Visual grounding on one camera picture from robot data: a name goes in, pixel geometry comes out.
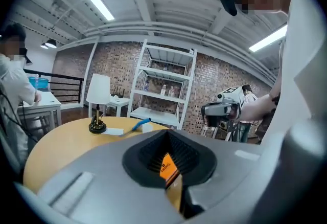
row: lamp base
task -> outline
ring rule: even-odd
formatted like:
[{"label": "lamp base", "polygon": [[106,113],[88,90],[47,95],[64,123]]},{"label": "lamp base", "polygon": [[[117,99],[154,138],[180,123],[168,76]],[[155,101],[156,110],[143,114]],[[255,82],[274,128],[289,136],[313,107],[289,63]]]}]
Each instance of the lamp base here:
[{"label": "lamp base", "polygon": [[99,120],[98,124],[95,123],[95,121],[92,120],[91,124],[88,126],[88,130],[95,134],[100,134],[105,132],[107,129],[107,125],[104,124],[101,120]]}]

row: person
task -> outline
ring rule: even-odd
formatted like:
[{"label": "person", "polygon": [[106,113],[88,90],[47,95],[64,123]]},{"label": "person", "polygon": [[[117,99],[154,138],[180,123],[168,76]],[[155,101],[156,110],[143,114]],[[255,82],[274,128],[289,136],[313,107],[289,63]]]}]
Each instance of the person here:
[{"label": "person", "polygon": [[[258,97],[252,92],[249,84],[243,85],[242,90],[244,94],[244,103],[251,103],[258,99]],[[232,140],[235,142],[247,143],[253,123],[254,121],[240,121]]]},{"label": "person", "polygon": [[17,109],[21,101],[32,105],[41,100],[40,92],[31,85],[20,66],[20,59],[27,58],[25,37],[23,26],[13,24],[6,27],[0,38],[1,124],[22,168],[28,156],[28,136],[19,126]]},{"label": "person", "polygon": [[[238,11],[282,12],[288,17],[286,37],[279,53],[279,73],[270,93],[242,108],[240,120],[261,120],[267,125],[262,144],[292,124],[322,116],[327,107],[325,16],[315,0],[221,0],[232,16]],[[236,119],[236,113],[229,118]]]}]

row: black railing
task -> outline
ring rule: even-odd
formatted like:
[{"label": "black railing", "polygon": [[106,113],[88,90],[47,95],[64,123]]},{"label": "black railing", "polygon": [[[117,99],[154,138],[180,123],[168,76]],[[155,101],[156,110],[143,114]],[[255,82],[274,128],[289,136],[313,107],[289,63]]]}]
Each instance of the black railing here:
[{"label": "black railing", "polygon": [[38,75],[40,78],[41,76],[48,76],[48,77],[54,77],[54,78],[61,78],[61,79],[71,79],[71,80],[77,80],[79,83],[63,83],[63,82],[52,82],[49,81],[49,84],[59,84],[59,85],[73,85],[78,86],[78,89],[71,89],[71,88],[52,88],[51,91],[78,91],[78,94],[69,94],[69,95],[56,95],[54,92],[52,94],[55,97],[78,97],[78,100],[59,100],[60,102],[74,102],[78,101],[78,103],[81,102],[81,90],[82,90],[82,78],[78,77],[72,77],[72,76],[66,76],[66,75],[60,75],[60,74],[53,74],[53,73],[47,73],[47,72],[41,72],[41,71],[33,71],[33,70],[26,70],[24,69],[25,73],[27,74],[35,74]]}]

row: person's arm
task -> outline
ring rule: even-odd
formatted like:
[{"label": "person's arm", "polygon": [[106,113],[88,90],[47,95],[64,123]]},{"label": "person's arm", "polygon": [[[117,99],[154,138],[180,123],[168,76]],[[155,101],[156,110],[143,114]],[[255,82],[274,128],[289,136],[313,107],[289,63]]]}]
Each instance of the person's arm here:
[{"label": "person's arm", "polygon": [[279,95],[282,87],[282,55],[284,49],[284,41],[281,44],[279,51],[279,72],[274,86],[272,87],[269,94],[257,99],[256,101],[250,103],[244,103],[241,111],[239,120],[261,120],[262,117],[270,113],[274,108],[276,108],[275,103],[272,101],[275,97]]},{"label": "person's arm", "polygon": [[17,93],[22,101],[32,105],[34,102],[41,100],[41,94],[31,85],[22,68],[16,68],[13,76],[18,90]]}]

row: white metal shelf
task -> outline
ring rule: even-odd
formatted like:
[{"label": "white metal shelf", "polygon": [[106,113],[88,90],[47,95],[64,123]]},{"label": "white metal shelf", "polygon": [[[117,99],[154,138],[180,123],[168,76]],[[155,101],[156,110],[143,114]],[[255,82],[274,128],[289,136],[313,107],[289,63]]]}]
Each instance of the white metal shelf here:
[{"label": "white metal shelf", "polygon": [[158,93],[153,93],[153,92],[148,92],[148,91],[134,90],[134,93],[149,96],[149,97],[153,97],[153,98],[157,98],[157,99],[169,100],[169,101],[173,101],[173,102],[177,102],[177,103],[183,103],[183,104],[186,103],[186,101],[183,100],[183,99],[179,99],[179,98],[175,98],[175,97],[162,96],[162,95],[160,95]]},{"label": "white metal shelf", "polygon": [[143,70],[150,77],[172,80],[172,81],[179,82],[179,83],[183,83],[184,81],[191,79],[189,76],[185,76],[185,75],[178,74],[178,73],[173,73],[170,71],[163,71],[163,70],[158,70],[158,69],[154,69],[154,68],[149,68],[146,66],[140,66],[139,69]]},{"label": "white metal shelf", "polygon": [[165,125],[172,125],[172,126],[179,126],[179,122],[177,117],[174,114],[161,112],[145,107],[138,107],[136,110],[130,113],[131,117],[139,118],[139,119],[147,119],[151,118],[151,121],[165,124]]},{"label": "white metal shelf", "polygon": [[[134,74],[131,94],[128,103],[128,111],[127,117],[136,117],[140,119],[151,118],[153,122],[162,123],[165,125],[171,125],[177,127],[177,129],[182,129],[183,122],[186,116],[186,110],[188,108],[188,103],[191,95],[192,90],[192,81],[194,77],[194,70],[196,65],[196,56],[197,50],[193,51],[194,54],[190,54],[184,51],[179,50],[172,50],[163,47],[157,47],[153,45],[147,44],[148,40],[145,39],[141,52],[139,54],[139,58],[137,61],[137,66]],[[141,62],[144,56],[145,51],[148,51],[150,58],[148,59],[148,64],[146,66],[141,66]],[[172,65],[181,66],[184,69],[184,74],[173,73],[170,71],[158,70],[151,68],[153,61],[159,61],[164,63],[169,63]],[[139,75],[145,72],[145,76],[143,77],[143,83],[141,90],[136,89],[136,82]],[[174,82],[178,82],[181,84],[181,90],[179,92],[179,97],[168,97],[162,96],[158,93],[144,91],[146,87],[146,81],[148,77],[159,78],[163,80],[170,80]],[[187,93],[185,100],[182,98],[183,90],[186,87],[186,82],[188,82]],[[137,109],[133,110],[133,100],[134,94],[139,94],[139,100]],[[168,101],[172,101],[177,103],[175,114],[162,112],[158,110],[153,110],[150,108],[140,107],[142,104],[142,99],[144,96],[150,96],[157,99],[164,99]],[[180,105],[183,104],[182,112],[180,116]]]},{"label": "white metal shelf", "polygon": [[172,50],[172,49],[148,45],[148,44],[146,45],[146,48],[148,49],[150,57],[154,61],[186,66],[194,58],[193,54],[183,51]]}]

